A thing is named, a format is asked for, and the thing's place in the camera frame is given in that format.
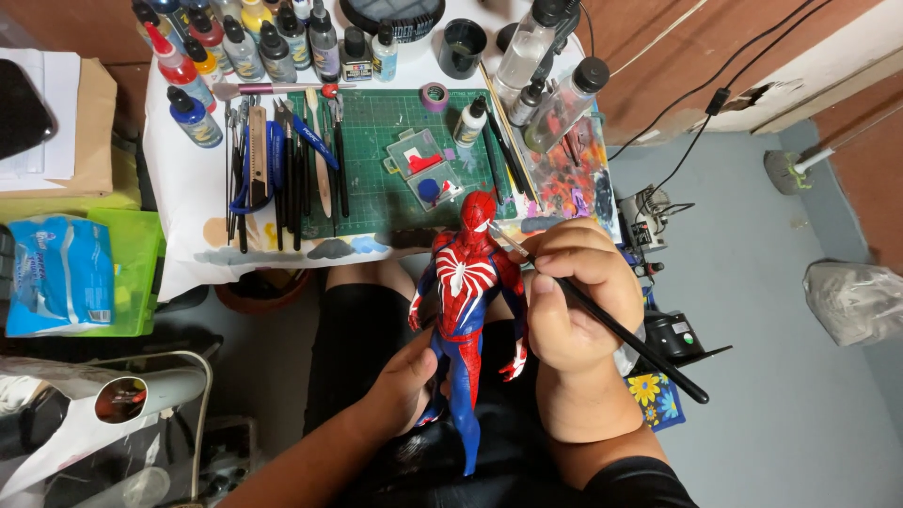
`cutting mat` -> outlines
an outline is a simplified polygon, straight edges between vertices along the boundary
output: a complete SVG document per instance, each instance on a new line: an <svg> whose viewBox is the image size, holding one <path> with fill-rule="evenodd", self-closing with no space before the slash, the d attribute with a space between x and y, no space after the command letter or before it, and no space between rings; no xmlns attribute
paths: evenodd
<svg viewBox="0 0 903 508"><path fill-rule="evenodd" d="M431 113L424 108L418 89L344 89L341 94L345 103L342 135L345 139L350 216L342 217L340 209L333 207L333 213L339 216L337 236L456 225L464 194L476 190L492 190L492 173L482 136L467 150L459 148L452 141L452 131L461 110L477 96L486 95L486 90L449 90L448 106L439 113ZM295 112L300 113L301 108L306 108L304 94L292 92L288 94L288 99L294 103ZM324 109L327 120L330 121L326 100L320 97L318 113L321 134ZM309 109L307 114L307 124L313 127ZM464 193L455 198L454 202L444 202L425 212L418 202L420 198L411 192L401 174L390 174L386 170L383 165L383 159L388 157L386 147L398 141L398 135L409 128L415 132L429 128L442 150L443 158L447 158L445 148L454 150L455 158L449 163L464 187ZM498 145L492 145L498 163L502 196L508 197L511 195L511 187L505 170L505 159ZM312 184L317 186L315 175L312 175ZM302 238L312 240L333 236L332 219L323 213L317 189L311 189L311 197L311 215L302 216ZM517 210L512 200L507 200L505 206L499 206L496 212L497 219L512 219L516 215Z"/></svg>

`plastic bag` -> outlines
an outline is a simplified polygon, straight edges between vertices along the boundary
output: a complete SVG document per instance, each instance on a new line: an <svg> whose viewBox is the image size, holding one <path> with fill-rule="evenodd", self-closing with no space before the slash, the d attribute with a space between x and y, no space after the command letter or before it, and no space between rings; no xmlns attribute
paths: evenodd
<svg viewBox="0 0 903 508"><path fill-rule="evenodd" d="M837 345L903 337L903 278L887 268L814 263L803 288L805 302Z"/></svg>
<svg viewBox="0 0 903 508"><path fill-rule="evenodd" d="M107 226L68 215L9 224L15 238L14 294L6 334L74 334L113 320Z"/></svg>

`spider-man figure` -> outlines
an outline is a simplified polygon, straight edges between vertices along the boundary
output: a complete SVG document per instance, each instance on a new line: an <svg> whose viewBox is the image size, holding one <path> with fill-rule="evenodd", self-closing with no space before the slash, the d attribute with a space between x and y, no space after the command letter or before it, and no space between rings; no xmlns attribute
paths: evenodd
<svg viewBox="0 0 903 508"><path fill-rule="evenodd" d="M433 241L430 265L417 284L408 320L411 328L420 327L417 308L423 295L439 280L440 307L430 347L440 361L436 372L433 399L417 425L439 418L445 398L439 384L451 371L449 408L454 426L464 444L464 475L472 475L477 464L479 422L473 414L479 386L480 354L483 349L483 316L498 296L505 298L515 317L517 352L500 373L511 381L524 369L527 348L526 295L520 267L508 260L505 251L489 235L489 223L495 218L492 194L474 191L461 205L461 231L444 231Z"/></svg>

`white paint bottle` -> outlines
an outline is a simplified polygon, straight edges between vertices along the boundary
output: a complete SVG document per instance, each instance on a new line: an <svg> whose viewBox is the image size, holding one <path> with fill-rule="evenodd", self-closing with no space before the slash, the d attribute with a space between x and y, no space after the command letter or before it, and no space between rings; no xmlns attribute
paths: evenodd
<svg viewBox="0 0 903 508"><path fill-rule="evenodd" d="M461 112L451 139L461 148L470 148L477 142L484 125L486 125L486 98L479 96Z"/></svg>

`mop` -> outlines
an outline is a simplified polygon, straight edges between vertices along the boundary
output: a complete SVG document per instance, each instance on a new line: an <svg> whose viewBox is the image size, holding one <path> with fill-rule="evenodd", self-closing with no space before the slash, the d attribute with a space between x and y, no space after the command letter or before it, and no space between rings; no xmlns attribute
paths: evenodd
<svg viewBox="0 0 903 508"><path fill-rule="evenodd" d="M900 104L889 113L885 114L883 117L878 118L874 122L871 122L868 126L860 129L858 132L850 137L847 137L837 145L829 146L824 150L818 152L817 154L807 158L803 162L799 162L799 154L795 154L793 152L785 152L783 150L767 150L765 152L764 159L765 172L768 174L768 178L771 179L771 182L775 185L775 188L784 195L790 196L799 194L805 189L811 189L812 179L809 177L811 176L811 168L813 165L828 158L829 156L834 154L838 148L849 143L856 136L862 134L870 128L875 127L882 120L893 115L897 111L900 111L901 109L903 109L903 104Z"/></svg>

